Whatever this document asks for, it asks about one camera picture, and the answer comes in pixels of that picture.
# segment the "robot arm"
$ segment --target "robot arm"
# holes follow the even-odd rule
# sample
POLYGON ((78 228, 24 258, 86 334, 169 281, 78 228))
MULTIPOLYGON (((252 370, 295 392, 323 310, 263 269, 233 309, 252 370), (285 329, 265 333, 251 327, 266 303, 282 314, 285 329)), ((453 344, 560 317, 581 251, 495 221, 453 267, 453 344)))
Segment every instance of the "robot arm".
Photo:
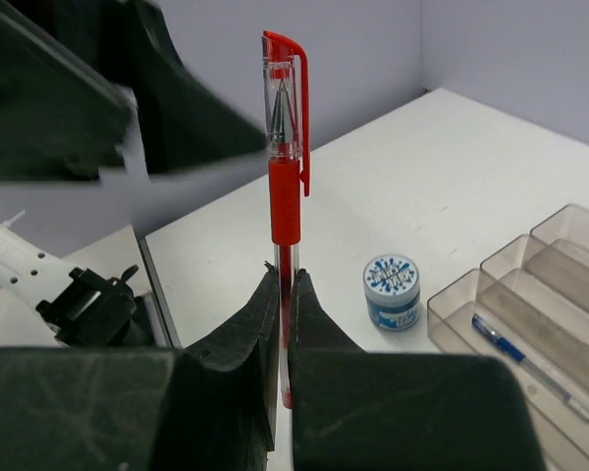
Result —
POLYGON ((36 310, 41 301, 52 302, 66 290, 77 266, 11 232, 11 225, 23 215, 24 211, 0 224, 0 286, 36 310))
POLYGON ((105 280, 61 260, 9 230, 23 214, 0 224, 0 286, 38 312, 62 344, 152 344, 134 319, 137 300, 127 285, 137 266, 105 280))

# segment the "white table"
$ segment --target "white table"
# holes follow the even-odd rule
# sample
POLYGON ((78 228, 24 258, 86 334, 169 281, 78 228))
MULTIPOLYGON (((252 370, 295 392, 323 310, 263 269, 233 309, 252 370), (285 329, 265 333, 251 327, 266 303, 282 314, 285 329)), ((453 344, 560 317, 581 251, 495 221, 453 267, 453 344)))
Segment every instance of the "white table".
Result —
MULTIPOLYGON (((301 267, 325 310, 367 350, 435 350, 425 315, 400 334, 367 317, 361 272, 399 252, 419 266, 422 300, 569 202, 589 208, 589 146, 436 90, 312 154, 301 267)), ((261 178, 146 238, 182 345, 243 306, 273 259, 261 178)), ((290 469, 280 408, 269 469, 290 469)))
MULTIPOLYGON (((12 227, 18 231, 18 225, 12 227)), ((133 228, 126 227, 72 255, 67 260, 89 268, 104 278, 120 277, 131 265, 139 270, 129 280, 136 295, 150 292, 133 228)), ((0 289, 0 346, 57 346, 54 334, 36 312, 8 291, 0 289)))

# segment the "red pen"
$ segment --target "red pen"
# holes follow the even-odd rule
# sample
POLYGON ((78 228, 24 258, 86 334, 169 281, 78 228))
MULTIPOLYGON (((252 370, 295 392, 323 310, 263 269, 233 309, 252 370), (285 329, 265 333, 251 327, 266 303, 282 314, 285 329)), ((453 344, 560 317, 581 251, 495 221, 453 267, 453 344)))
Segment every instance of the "red pen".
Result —
POLYGON ((309 95, 307 56, 285 36, 264 31, 264 98, 268 140, 268 185, 275 264, 280 277, 280 375, 282 401, 291 408, 288 332, 291 291, 298 271, 301 240, 300 184, 310 193, 309 95), (301 115, 298 112, 295 57, 300 60, 301 115))

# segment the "clear plastic tray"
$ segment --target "clear plastic tray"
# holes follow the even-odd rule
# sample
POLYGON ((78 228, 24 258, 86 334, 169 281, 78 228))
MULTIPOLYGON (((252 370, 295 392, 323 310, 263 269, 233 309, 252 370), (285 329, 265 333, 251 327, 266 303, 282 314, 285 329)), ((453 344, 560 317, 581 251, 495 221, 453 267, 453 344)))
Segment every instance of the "clear plastic tray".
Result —
POLYGON ((589 210, 569 204, 530 232, 589 268, 589 210))
POLYGON ((475 314, 589 410, 589 211, 565 206, 428 301, 438 347, 510 367, 550 469, 589 470, 589 424, 545 379, 496 350, 472 326, 475 314))
POLYGON ((445 352, 492 355, 504 361, 526 395, 548 460, 563 471, 589 470, 589 425, 565 407, 544 383, 500 354, 471 325, 474 314, 481 316, 589 408, 589 392, 528 342, 526 336, 510 327, 509 315, 519 309, 532 315, 537 312, 506 285, 476 269, 428 301, 428 333, 432 342, 445 352))

